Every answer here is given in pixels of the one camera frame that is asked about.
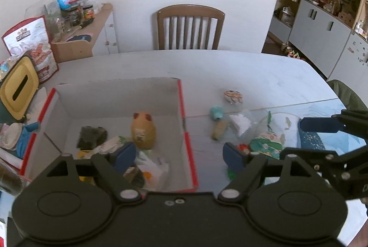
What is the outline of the silver foil snack pouch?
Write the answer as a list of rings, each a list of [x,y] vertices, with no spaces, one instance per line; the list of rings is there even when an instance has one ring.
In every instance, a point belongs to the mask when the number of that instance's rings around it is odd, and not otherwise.
[[[104,154],[108,153],[111,154],[115,152],[117,149],[122,147],[127,142],[127,139],[123,136],[115,136],[110,140],[104,142],[102,145],[94,148],[90,152],[87,152],[83,158],[89,159],[91,156],[95,154]]]

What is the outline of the green fabric doll pouch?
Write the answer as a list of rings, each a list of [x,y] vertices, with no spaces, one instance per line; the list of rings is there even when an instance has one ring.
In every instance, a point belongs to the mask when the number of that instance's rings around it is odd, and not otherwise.
[[[284,128],[274,116],[271,111],[268,111],[266,117],[259,121],[250,141],[250,148],[252,152],[279,159],[286,139]]]

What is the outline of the dark tea leaf bag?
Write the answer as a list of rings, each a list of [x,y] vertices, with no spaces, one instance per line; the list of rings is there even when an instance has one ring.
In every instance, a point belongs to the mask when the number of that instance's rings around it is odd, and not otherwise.
[[[103,127],[84,126],[79,133],[77,148],[93,150],[107,140],[107,131]]]

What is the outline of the teal lotus toy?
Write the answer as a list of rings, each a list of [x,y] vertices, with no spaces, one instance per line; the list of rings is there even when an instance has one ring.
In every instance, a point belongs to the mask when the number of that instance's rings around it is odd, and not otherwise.
[[[210,108],[210,117],[214,121],[219,121],[223,118],[223,108],[219,105],[215,105]]]

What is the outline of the cartoon face shell charm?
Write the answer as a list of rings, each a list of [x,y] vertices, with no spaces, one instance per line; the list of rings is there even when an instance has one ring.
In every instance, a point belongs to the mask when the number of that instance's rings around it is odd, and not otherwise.
[[[242,104],[243,95],[237,90],[227,90],[223,93],[224,98],[231,104]]]

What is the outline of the green tassel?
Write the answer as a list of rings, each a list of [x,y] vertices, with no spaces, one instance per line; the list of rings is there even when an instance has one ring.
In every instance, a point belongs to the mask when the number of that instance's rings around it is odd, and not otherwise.
[[[230,168],[227,168],[227,175],[230,181],[234,180],[236,173],[234,173]]]

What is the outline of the green jacket on chair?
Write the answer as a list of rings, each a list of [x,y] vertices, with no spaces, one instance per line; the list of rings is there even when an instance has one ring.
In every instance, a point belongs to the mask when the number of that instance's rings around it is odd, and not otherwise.
[[[345,83],[334,79],[327,81],[327,84],[339,97],[346,109],[361,111],[367,110],[367,106],[363,103],[361,98]]]

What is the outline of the white crumpled tissue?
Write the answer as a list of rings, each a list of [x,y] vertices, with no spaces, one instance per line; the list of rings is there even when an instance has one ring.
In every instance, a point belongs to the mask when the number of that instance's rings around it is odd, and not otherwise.
[[[242,136],[251,127],[250,119],[241,113],[230,115],[229,118],[238,136]]]

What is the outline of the red white cardboard box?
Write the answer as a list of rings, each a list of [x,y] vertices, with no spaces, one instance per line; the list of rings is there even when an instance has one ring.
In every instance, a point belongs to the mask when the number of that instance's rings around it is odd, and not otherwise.
[[[51,88],[39,114],[20,175],[33,180],[60,154],[77,155],[84,126],[103,127],[108,139],[131,137],[133,114],[146,112],[157,129],[154,151],[168,163],[163,192],[193,192],[198,186],[185,128],[181,80],[169,77],[62,84]]]

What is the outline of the blue rubber glove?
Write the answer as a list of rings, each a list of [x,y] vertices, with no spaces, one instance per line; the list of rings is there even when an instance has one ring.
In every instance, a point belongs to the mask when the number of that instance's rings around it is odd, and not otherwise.
[[[39,122],[23,125],[19,140],[16,144],[16,154],[18,158],[24,158],[31,135],[38,130],[39,126]]]

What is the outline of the white napkin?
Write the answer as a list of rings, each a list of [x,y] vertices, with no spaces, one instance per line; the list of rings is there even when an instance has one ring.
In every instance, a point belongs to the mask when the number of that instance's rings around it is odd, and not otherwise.
[[[42,111],[46,99],[47,91],[44,87],[42,87],[36,92],[33,100],[30,103],[29,108],[27,109],[26,121],[28,124],[31,124],[38,120],[39,114]]]

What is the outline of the rolled white paper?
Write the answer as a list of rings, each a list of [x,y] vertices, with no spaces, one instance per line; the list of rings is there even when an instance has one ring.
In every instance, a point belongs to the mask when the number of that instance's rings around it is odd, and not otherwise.
[[[20,170],[23,165],[23,160],[8,152],[7,150],[0,148],[0,157],[3,161],[7,162],[9,165]]]

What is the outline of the white paper cup lid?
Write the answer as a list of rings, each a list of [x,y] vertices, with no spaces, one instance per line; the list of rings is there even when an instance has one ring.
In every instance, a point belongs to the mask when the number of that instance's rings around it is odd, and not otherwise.
[[[6,150],[14,150],[23,131],[23,124],[13,123],[1,135],[1,147]]]

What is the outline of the white wardrobe cabinet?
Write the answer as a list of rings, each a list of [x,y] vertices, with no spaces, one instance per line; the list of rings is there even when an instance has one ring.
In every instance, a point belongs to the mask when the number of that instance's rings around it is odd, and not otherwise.
[[[363,0],[276,0],[268,36],[286,54],[307,60],[328,78],[362,7]]]

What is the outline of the yellow green tissue box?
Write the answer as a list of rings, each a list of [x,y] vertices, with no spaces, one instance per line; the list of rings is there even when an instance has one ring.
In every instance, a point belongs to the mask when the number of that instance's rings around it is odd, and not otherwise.
[[[21,56],[1,77],[1,124],[22,122],[38,87],[32,59]]]

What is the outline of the white wooden side cabinet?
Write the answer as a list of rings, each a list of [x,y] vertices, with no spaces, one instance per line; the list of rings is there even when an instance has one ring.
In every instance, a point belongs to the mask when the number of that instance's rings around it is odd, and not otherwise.
[[[58,63],[117,54],[113,6],[104,4],[92,23],[84,28],[72,28],[59,41],[52,43],[51,48]]]

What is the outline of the red white snack bag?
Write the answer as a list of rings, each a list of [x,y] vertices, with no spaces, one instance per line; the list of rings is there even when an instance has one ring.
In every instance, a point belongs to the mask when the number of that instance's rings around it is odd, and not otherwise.
[[[31,58],[41,84],[48,81],[59,70],[44,16],[21,21],[7,30],[2,40],[11,56],[26,54]]]

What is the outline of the glass jar dark lid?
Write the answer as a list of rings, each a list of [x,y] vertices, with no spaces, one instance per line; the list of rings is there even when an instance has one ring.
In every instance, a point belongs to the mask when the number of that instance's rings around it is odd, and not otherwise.
[[[85,20],[94,18],[94,6],[92,4],[88,4],[82,7],[83,10],[83,18]]]

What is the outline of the wooden chair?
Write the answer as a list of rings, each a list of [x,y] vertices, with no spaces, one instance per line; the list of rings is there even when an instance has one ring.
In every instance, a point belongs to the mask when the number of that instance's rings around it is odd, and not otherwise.
[[[196,4],[175,4],[157,11],[160,50],[217,50],[225,13]]]

